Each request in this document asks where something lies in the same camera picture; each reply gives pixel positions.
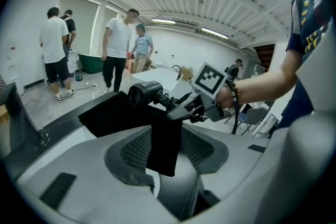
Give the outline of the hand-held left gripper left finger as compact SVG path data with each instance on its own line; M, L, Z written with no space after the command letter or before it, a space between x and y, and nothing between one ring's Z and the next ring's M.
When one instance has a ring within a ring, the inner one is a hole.
M82 126L19 176L18 186L47 223L179 223L146 174L151 127L95 137Z

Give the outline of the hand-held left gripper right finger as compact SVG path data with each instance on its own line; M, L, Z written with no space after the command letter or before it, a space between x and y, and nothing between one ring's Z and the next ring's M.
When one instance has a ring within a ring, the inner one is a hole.
M224 143L229 151L217 172L201 176L219 202L189 223L279 223L319 181L335 151L335 112L304 116L271 139L186 129Z

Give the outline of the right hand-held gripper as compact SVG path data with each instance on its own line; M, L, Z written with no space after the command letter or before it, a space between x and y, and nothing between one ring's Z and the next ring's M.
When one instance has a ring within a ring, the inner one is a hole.
M204 62L191 82L193 93L183 95L167 117L170 120L178 120L202 112L211 121L220 121L225 113L217 103L216 96L227 78L227 73Z

